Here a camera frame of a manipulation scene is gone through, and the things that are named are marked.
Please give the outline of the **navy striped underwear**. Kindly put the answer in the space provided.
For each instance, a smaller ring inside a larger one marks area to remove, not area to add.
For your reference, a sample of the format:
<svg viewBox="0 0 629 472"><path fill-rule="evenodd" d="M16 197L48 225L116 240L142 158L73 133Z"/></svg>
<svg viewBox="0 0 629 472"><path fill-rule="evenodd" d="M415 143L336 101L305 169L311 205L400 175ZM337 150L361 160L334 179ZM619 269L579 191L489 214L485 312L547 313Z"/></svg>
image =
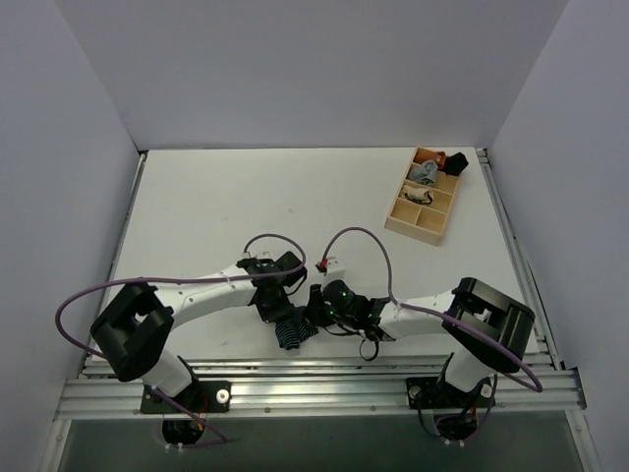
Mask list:
<svg viewBox="0 0 629 472"><path fill-rule="evenodd" d="M294 350L317 335L318 328L307 319L305 307L296 307L291 315L275 324L274 332L281 349Z"/></svg>

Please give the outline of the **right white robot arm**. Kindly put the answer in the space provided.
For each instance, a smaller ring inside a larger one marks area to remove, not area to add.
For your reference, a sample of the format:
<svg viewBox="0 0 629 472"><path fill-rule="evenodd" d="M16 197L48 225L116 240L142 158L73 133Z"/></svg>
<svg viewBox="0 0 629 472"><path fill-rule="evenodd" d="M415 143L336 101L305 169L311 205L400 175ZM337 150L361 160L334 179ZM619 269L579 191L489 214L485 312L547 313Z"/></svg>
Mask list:
<svg viewBox="0 0 629 472"><path fill-rule="evenodd" d="M336 279L312 287L304 317L312 325L337 325L346 334L377 345L420 335L450 335L456 350L436 382L436 393L447 405L461 404L491 374L510 377L523 372L530 380L521 381L522 386L543 390L524 363L535 314L474 277L464 277L440 294L407 300L368 298Z"/></svg>

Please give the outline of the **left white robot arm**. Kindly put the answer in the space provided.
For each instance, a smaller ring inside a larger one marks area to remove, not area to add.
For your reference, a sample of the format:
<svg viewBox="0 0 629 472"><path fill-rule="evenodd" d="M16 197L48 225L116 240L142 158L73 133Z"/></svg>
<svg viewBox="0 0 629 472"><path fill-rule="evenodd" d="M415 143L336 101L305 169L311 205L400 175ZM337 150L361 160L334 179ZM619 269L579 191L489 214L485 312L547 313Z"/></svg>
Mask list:
<svg viewBox="0 0 629 472"><path fill-rule="evenodd" d="M189 365L166 348L171 332L196 319L255 306L266 321L292 309L286 289L308 274L291 251L279 259L242 258L189 283L137 280L122 286L90 327L90 334L121 383L141 380L161 391L176 412L199 398Z"/></svg>

